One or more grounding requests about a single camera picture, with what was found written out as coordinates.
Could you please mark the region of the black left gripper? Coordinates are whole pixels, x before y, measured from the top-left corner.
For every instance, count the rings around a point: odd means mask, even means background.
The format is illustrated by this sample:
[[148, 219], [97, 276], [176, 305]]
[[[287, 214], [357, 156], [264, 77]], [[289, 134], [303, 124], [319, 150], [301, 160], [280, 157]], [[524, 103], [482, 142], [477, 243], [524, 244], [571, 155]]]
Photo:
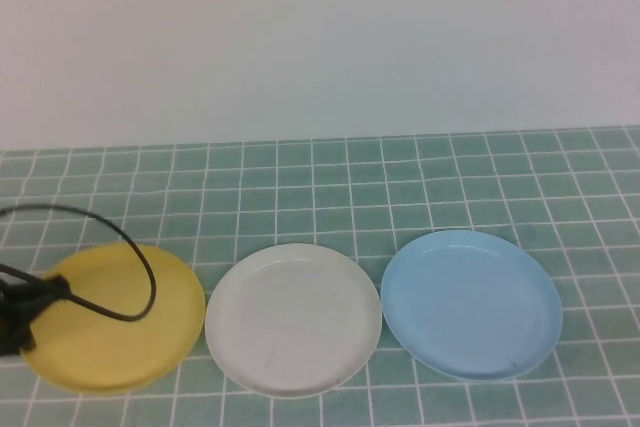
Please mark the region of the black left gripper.
[[31, 324], [31, 301], [47, 308], [71, 295], [69, 282], [60, 275], [33, 283], [16, 268], [1, 265], [1, 356], [17, 356], [36, 346]]

